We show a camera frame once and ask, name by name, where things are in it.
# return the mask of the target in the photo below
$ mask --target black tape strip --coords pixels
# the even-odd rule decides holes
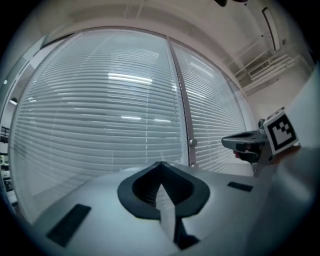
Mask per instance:
[[[243,191],[247,191],[250,192],[254,186],[250,186],[250,185],[246,185],[246,184],[242,184],[242,183],[237,183],[237,182],[229,182],[228,184],[229,187],[237,189],[237,190],[243,190]]]
[[[89,206],[77,204],[46,235],[47,238],[62,247],[66,247],[90,210],[91,207]]]

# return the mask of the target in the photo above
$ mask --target vertical metal mullion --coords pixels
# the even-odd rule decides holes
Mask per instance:
[[[179,87],[181,91],[181,96],[182,96],[182,104],[183,104],[183,109],[184,109],[184,117],[185,117],[185,126],[186,126],[186,136],[188,140],[188,153],[189,153],[189,166],[192,166],[196,163],[196,148],[194,145],[190,145],[191,141],[195,139],[194,135],[194,127],[192,124],[192,118],[191,118],[191,110],[190,110],[190,105],[189,105],[189,99],[186,91],[186,85],[185,81],[181,72],[181,68],[179,65],[179,61],[176,55],[176,52],[174,50],[174,47],[172,45],[170,37],[166,37],[166,40],[168,42],[175,70],[178,76],[178,81],[179,81]]]

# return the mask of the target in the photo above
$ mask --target ceiling light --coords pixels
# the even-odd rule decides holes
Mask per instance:
[[[161,119],[154,119],[154,121],[158,121],[158,122],[171,122],[170,120],[161,120]]]
[[[108,73],[109,79],[115,79],[115,80],[123,80],[123,81],[130,81],[130,82],[138,82],[138,83],[144,83],[144,84],[151,84],[152,79],[135,76],[135,75],[128,75],[128,74],[117,74],[117,73]]]
[[[86,108],[74,107],[75,110],[85,110]],[[82,114],[84,116],[101,116],[100,114]]]
[[[12,103],[13,105],[17,105],[17,103],[15,101],[13,101],[12,99],[10,99],[9,102]]]
[[[132,117],[132,116],[121,116],[121,118],[136,119],[136,120],[140,120],[141,119],[141,117]]]

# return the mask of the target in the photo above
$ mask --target glass wall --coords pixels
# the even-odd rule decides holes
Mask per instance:
[[[222,137],[246,130],[232,89],[198,54],[177,44],[174,52],[177,61],[160,36],[91,30],[66,39],[37,67],[18,102],[9,147],[29,222],[96,177],[156,161],[188,165],[190,121],[199,168],[243,175],[221,145]]]
[[[198,54],[173,45],[189,101],[195,160],[200,169],[229,173],[234,167],[232,150],[221,139],[246,130],[237,99],[222,73]]]

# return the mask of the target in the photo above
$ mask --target black sticker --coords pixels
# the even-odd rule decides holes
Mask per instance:
[[[234,188],[237,190],[243,190],[246,192],[250,192],[254,188],[253,186],[238,183],[238,182],[233,182],[233,181],[229,182],[228,186],[231,188]]]
[[[267,129],[270,133],[275,151],[297,139],[293,126],[285,114],[269,124]]]
[[[54,228],[46,235],[62,247],[66,247],[71,237],[77,231],[91,207],[82,204],[74,206]]]

